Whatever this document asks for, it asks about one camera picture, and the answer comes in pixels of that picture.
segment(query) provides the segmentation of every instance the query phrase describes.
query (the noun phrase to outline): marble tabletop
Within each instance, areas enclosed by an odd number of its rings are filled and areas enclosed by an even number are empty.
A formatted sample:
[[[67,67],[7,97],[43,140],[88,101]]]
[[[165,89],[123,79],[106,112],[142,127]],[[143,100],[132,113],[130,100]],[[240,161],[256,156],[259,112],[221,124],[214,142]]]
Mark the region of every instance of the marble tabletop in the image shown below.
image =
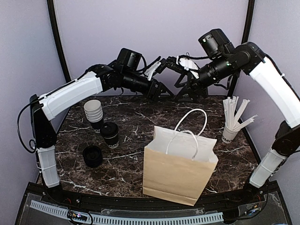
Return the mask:
[[[120,146],[110,149],[100,134],[87,121],[83,105],[91,99],[101,101],[105,121],[119,126]],[[116,197],[143,195],[143,151],[153,140],[154,125],[174,129],[178,121],[191,109],[207,112],[208,125],[202,136],[216,138],[214,152],[219,162],[203,195],[240,189],[257,166],[254,154],[243,132],[234,141],[221,141],[224,127],[222,100],[209,97],[201,103],[153,102],[142,96],[90,97],[72,106],[58,134],[56,160],[60,181],[65,190]],[[180,125],[198,133],[204,123],[200,112],[190,114]],[[85,165],[82,151],[88,145],[99,146],[103,164],[97,168]]]

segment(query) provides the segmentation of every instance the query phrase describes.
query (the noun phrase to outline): black coffee cup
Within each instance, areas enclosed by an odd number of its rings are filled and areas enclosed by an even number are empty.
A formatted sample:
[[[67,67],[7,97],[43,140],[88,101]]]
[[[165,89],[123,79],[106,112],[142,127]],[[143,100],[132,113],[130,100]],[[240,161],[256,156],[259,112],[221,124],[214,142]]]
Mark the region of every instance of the black coffee cup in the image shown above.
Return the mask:
[[[112,122],[104,123],[100,129],[100,133],[109,148],[114,149],[119,145],[119,128],[117,124]]]
[[[100,129],[104,124],[103,118],[98,122],[91,122],[89,119],[88,119],[88,121],[90,122],[90,125],[95,130],[95,132],[100,134]]]
[[[91,145],[86,147],[83,152],[83,159],[85,164],[88,167],[97,167],[102,164],[103,157],[102,157],[102,151],[99,147],[95,145]]]

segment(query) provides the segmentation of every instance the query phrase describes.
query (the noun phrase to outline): brown paper bag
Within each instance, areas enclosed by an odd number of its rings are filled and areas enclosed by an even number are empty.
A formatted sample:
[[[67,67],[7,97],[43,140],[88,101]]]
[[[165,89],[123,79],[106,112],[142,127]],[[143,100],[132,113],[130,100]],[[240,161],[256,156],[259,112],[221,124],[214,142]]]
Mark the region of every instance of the brown paper bag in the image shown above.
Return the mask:
[[[193,111],[204,112],[201,109],[189,111],[175,130]],[[218,162],[212,150],[217,140],[202,137],[201,132],[194,136],[190,131],[155,126],[154,139],[144,152],[145,195],[191,206],[196,203]]]

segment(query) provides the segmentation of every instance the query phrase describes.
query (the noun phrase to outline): bag handle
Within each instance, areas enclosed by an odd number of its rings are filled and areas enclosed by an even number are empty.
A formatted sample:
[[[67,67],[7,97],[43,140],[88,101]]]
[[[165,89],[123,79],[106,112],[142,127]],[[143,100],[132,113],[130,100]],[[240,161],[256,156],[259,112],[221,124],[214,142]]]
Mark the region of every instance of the bag handle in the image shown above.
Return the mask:
[[[206,112],[205,112],[203,109],[192,109],[191,111],[187,112],[187,114],[185,114],[185,115],[181,118],[181,120],[178,122],[178,124],[176,125],[174,131],[176,131],[176,130],[178,129],[179,125],[182,123],[182,121],[183,121],[190,113],[192,113],[192,112],[194,112],[194,111],[201,111],[201,112],[204,114],[204,116],[205,116],[205,122],[204,122],[203,128],[202,128],[202,130],[197,134],[197,137],[199,137],[199,136],[202,134],[202,132],[204,131],[204,129],[205,129],[205,127],[206,127],[206,124],[207,124],[207,114],[206,114]]]
[[[198,148],[199,148],[198,141],[197,141],[195,135],[193,134],[193,132],[190,131],[190,130],[183,130],[183,131],[181,131],[181,133],[188,133],[188,134],[192,135],[193,138],[194,138],[194,140],[195,140],[195,142],[196,142],[196,152],[195,152],[195,154],[194,154],[193,157],[192,157],[192,160],[194,160],[195,157],[196,157],[196,155],[198,154]],[[179,134],[179,133],[175,134],[175,135],[172,137],[172,139],[169,141],[168,146],[167,146],[167,150],[166,150],[166,152],[165,152],[166,154],[168,154],[168,150],[169,150],[169,146],[170,146],[171,142],[174,140],[174,138],[175,138],[178,134]]]

